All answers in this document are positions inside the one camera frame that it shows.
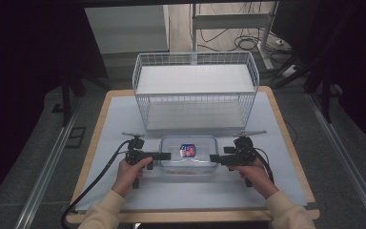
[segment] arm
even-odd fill
[[[266,199],[266,207],[273,216],[274,229],[315,228],[314,222],[302,206],[294,205],[270,181],[263,163],[257,159],[251,166],[233,166],[242,178],[248,178],[256,191]]]
[[[116,228],[120,222],[118,214],[125,203],[124,197],[132,189],[132,183],[135,179],[143,177],[142,168],[151,161],[153,159],[147,157],[135,165],[130,165],[124,159],[121,160],[118,166],[117,179],[112,189],[100,202],[89,208],[78,228]]]

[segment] white wire basket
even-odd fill
[[[132,76],[147,131],[243,129],[258,85],[250,52],[141,53]]]

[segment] metal rod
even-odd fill
[[[196,26],[195,4],[192,8],[192,51],[197,52],[197,26]]]
[[[61,133],[57,138],[54,146],[52,147],[50,155],[47,158],[46,163],[44,164],[43,169],[41,170],[41,173],[34,184],[33,189],[30,192],[29,198],[26,201],[26,204],[23,207],[22,213],[20,214],[14,228],[17,229],[31,227],[31,223],[34,220],[34,216],[37,212],[38,206],[40,205],[41,199],[43,198],[47,190],[47,186],[49,185],[49,182],[51,180],[52,173],[55,169],[59,157],[61,157],[62,150],[64,149],[65,143],[72,129],[81,101],[82,98],[75,98],[75,101],[72,105],[71,119],[68,122],[67,126],[61,129]]]
[[[272,29],[272,24],[273,24],[273,21],[275,19],[275,11],[277,9],[277,4],[278,4],[277,1],[273,2],[272,7],[270,8],[269,16],[267,17],[267,22],[266,22],[266,25],[264,27],[265,29],[264,29],[264,32],[263,32],[263,36],[262,36],[261,41],[260,41],[260,49],[262,49],[264,52],[266,51],[267,38],[269,37],[270,30]]]
[[[317,99],[314,96],[311,96],[310,94],[307,94],[307,97],[313,106],[313,109],[315,111],[316,117],[320,125],[322,126],[323,130],[325,131],[326,135],[331,141],[332,146],[334,147],[335,152],[341,164],[343,165],[344,170],[346,171],[347,175],[349,176],[349,179],[355,186],[355,189],[366,208],[366,182],[364,181],[364,178],[358,171],[352,158],[350,157],[346,148],[344,147],[343,143],[338,137],[336,130],[334,129],[332,124],[328,123],[326,121],[326,118],[322,115],[319,109],[319,102],[317,101]]]

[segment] clear plastic container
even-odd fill
[[[211,174],[217,163],[210,155],[218,155],[216,138],[209,135],[167,135],[160,142],[160,152],[171,153],[171,160],[161,160],[161,168],[173,175]]]

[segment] person's right hand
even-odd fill
[[[153,161],[153,158],[146,157],[134,165],[130,165],[125,159],[118,165],[117,179],[112,186],[112,190],[121,197],[125,197],[132,189],[132,184],[136,178],[142,178],[142,168]]]
[[[239,171],[242,178],[250,180],[256,191],[264,198],[269,198],[278,192],[258,158],[250,166],[229,166],[229,168]]]

